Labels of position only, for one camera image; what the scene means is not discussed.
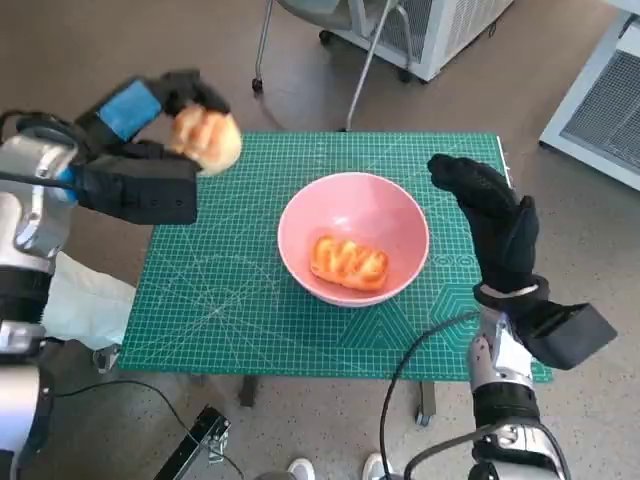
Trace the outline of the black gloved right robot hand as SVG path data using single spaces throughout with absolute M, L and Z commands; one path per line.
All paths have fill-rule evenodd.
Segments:
M 433 185 L 455 196 L 469 223 L 483 283 L 502 294 L 533 286 L 534 199 L 517 198 L 503 175 L 466 157 L 436 154 L 428 169 Z

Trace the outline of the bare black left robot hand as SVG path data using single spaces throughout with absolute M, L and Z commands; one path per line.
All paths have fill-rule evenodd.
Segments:
M 190 104 L 222 114 L 230 105 L 197 69 L 168 71 L 158 77 L 133 76 L 80 114 L 74 124 L 94 154 L 114 153 L 160 115 L 177 116 Z

